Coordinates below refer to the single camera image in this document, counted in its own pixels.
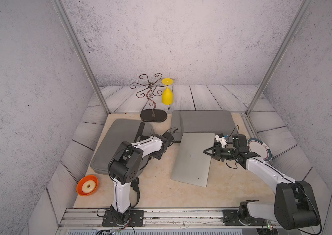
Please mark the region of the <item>silver apple laptop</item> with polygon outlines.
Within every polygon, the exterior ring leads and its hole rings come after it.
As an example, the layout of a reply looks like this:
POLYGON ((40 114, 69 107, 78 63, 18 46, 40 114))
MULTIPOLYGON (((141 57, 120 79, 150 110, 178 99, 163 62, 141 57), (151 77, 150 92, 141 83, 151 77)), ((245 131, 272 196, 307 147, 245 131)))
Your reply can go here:
POLYGON ((203 151, 212 147, 214 141, 214 133, 184 133, 171 179, 205 188, 212 158, 203 151))

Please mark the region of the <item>grey zippered laptop bag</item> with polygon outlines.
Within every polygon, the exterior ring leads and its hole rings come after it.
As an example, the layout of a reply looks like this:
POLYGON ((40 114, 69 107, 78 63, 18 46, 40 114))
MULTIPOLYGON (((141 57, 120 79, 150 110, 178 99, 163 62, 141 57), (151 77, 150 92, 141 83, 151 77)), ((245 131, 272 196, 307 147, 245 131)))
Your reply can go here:
POLYGON ((110 206, 113 202, 114 185, 108 176, 108 165, 112 157, 117 152, 118 147, 123 141, 129 143, 138 142, 141 139, 147 139, 155 133, 150 123, 145 123, 142 133, 138 134, 141 125, 140 120, 117 119, 115 120, 92 158, 90 167, 99 178, 97 196, 94 199, 95 207, 110 206))

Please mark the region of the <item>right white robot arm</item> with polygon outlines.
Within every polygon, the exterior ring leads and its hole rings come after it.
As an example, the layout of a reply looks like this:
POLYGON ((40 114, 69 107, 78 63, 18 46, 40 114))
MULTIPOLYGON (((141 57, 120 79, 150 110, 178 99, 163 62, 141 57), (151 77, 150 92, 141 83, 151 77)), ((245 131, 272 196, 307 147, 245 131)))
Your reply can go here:
POLYGON ((263 141, 243 134, 232 135, 232 147, 228 148, 222 134, 216 135, 216 143, 204 154, 221 162, 235 161, 258 176, 274 192, 274 203, 259 200, 242 201, 237 215, 240 223, 251 225, 254 219, 274 221, 286 230, 302 230, 306 227, 322 226, 312 186, 285 175, 269 164, 272 151, 263 141))

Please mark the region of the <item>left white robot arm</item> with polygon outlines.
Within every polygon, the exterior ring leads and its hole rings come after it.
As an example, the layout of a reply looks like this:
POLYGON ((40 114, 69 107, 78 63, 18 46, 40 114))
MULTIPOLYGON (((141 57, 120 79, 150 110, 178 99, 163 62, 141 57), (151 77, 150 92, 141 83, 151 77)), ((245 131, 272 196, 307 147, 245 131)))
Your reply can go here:
POLYGON ((108 165, 109 177, 114 184, 113 210, 120 215, 130 210, 130 185, 142 169, 141 163, 146 162, 144 158, 159 160, 173 141, 173 135, 165 132, 163 135, 153 134, 140 142, 120 144, 108 165))

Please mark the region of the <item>yellow plastic wine glass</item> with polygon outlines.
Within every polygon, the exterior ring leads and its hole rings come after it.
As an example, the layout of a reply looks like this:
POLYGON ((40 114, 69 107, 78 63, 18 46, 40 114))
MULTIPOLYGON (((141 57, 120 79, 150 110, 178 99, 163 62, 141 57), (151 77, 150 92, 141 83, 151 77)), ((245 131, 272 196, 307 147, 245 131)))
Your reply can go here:
POLYGON ((169 86, 173 84, 173 80, 171 78, 164 78, 162 83, 166 86, 162 94, 162 103, 165 105, 171 105, 173 103, 173 93, 169 86))

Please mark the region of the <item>white plate green rim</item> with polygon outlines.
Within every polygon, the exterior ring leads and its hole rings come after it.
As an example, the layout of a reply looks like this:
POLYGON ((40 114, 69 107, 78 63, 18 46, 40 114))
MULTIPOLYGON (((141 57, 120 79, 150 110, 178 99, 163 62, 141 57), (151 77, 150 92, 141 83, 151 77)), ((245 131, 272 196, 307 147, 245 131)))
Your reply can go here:
POLYGON ((269 148, 269 146, 264 143, 263 141, 256 139, 256 138, 250 138, 247 141, 249 150, 251 152, 255 152, 258 155, 260 155, 260 157, 265 161, 265 162, 269 162, 272 160, 273 158, 273 153, 271 151, 271 149, 269 148))

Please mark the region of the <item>orange round object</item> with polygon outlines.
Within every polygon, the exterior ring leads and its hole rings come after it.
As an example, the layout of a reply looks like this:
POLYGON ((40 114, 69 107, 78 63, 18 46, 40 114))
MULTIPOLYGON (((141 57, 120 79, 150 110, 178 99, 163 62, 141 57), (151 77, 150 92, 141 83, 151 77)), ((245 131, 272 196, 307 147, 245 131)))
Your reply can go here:
POLYGON ((98 188, 98 178, 94 175, 88 175, 82 178, 78 184, 76 191, 80 196, 89 196, 98 188))

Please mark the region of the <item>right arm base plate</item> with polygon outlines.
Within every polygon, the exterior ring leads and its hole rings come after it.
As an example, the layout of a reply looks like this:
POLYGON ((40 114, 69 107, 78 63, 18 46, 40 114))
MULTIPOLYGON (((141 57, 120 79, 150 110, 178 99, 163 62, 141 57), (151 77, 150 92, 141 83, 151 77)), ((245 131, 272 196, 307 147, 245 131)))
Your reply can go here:
POLYGON ((239 218, 238 209, 225 209, 222 222, 225 226, 265 226, 267 222, 261 218, 239 218))

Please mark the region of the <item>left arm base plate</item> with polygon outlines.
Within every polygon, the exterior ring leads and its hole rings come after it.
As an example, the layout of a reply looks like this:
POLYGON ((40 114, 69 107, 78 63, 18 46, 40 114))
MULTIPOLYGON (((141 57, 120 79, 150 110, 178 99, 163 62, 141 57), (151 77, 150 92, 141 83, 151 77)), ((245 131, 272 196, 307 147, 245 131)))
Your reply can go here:
POLYGON ((144 210, 128 210, 119 213, 116 210, 107 210, 103 216, 103 227, 119 227, 128 225, 129 227, 143 226, 144 210))

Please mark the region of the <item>aluminium front rail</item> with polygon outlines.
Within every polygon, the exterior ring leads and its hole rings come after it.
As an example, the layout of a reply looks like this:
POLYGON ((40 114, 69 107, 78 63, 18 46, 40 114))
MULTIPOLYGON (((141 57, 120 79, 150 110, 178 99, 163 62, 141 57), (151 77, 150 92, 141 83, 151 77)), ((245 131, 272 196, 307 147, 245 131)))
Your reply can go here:
POLYGON ((67 209, 58 235, 314 235, 316 230, 286 230, 274 221, 265 226, 225 226, 223 210, 237 208, 140 208, 143 226, 103 227, 105 209, 67 209))

